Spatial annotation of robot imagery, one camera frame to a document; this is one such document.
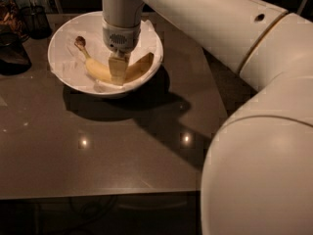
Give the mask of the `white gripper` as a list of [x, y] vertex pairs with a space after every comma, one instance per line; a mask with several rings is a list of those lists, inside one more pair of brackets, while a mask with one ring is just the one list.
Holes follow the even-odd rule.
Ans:
[[137, 46], [141, 31], [141, 24], [133, 27], [119, 27], [102, 20], [103, 40], [107, 48], [112, 51], [109, 57], [111, 81], [121, 86], [126, 77], [129, 56]]

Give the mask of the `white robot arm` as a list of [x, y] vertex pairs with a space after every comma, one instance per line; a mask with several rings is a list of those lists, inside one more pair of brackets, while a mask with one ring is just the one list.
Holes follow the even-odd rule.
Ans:
[[257, 92], [209, 146], [202, 235], [313, 235], [312, 23], [261, 0], [103, 0], [105, 26], [135, 30], [140, 3]]

